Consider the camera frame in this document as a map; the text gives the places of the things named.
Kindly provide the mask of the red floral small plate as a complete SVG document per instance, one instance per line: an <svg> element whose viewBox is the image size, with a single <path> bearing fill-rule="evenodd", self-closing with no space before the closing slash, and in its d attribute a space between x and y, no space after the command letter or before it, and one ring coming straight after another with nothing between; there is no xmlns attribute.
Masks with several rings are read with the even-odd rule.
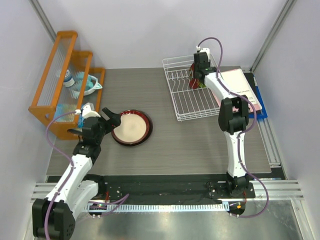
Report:
<svg viewBox="0 0 320 240"><path fill-rule="evenodd" d="M199 88L199 80L197 79L197 81L190 81L188 83L188 86L191 90L195 90L197 88Z"/></svg>

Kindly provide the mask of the lime green small plate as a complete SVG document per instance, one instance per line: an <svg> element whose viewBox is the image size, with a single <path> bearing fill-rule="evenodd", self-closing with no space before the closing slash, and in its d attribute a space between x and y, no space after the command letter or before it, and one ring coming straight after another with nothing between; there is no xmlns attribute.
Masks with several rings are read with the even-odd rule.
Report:
<svg viewBox="0 0 320 240"><path fill-rule="evenodd" d="M201 83L201 82L199 82L198 87L199 87L199 88L206 88L206 85L205 85L205 84L203 84L203 83Z"/></svg>

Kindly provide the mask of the dark red cream plate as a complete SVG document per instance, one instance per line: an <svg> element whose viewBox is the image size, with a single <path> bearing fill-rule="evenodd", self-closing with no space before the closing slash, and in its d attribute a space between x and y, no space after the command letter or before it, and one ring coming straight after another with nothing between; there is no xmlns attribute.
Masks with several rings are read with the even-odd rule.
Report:
<svg viewBox="0 0 320 240"><path fill-rule="evenodd" d="M120 145L133 147L140 145L147 135L147 118L143 111L137 109L125 110L121 114L121 124L111 135Z"/></svg>

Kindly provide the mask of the silver rimmed cream plate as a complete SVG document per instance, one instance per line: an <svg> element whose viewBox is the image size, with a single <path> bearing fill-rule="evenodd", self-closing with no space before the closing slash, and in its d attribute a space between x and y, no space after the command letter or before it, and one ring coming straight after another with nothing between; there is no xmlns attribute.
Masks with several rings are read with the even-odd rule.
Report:
<svg viewBox="0 0 320 240"><path fill-rule="evenodd" d="M145 138L143 139L143 142L147 141L148 138L151 136L152 132L153 132L153 128L154 128L154 125L153 125L153 121L152 119L150 118L150 116L143 111L143 114L145 115L146 119L147 119L147 122L146 122L146 126L147 126L147 133L146 133L146 136Z"/></svg>

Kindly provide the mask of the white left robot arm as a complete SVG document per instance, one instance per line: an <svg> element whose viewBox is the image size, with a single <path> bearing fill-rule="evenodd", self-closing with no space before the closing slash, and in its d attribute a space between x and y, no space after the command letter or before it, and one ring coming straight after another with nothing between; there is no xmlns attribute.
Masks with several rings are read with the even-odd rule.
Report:
<svg viewBox="0 0 320 240"><path fill-rule="evenodd" d="M92 198L102 199L107 192L98 176L87 179L88 171L93 167L101 152L101 142L121 124L121 115L108 108L102 110L109 119L105 119L94 110L91 104L73 111L83 119L82 127L68 129L79 137L72 156L68 156L69 165L55 187L45 198L37 198L32 205L32 231L36 238L47 240L69 240L74 232L76 220Z"/></svg>

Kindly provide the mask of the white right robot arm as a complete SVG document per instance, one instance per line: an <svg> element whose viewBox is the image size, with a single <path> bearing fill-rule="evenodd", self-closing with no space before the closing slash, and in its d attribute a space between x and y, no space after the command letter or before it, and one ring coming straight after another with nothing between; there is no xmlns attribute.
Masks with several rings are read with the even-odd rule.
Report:
<svg viewBox="0 0 320 240"><path fill-rule="evenodd" d="M211 65L210 54L205 50L193 54L192 76L220 101L218 125L225 135L228 152L225 190L230 197L239 197L249 187L244 147L249 124L249 100L230 88L220 70Z"/></svg>

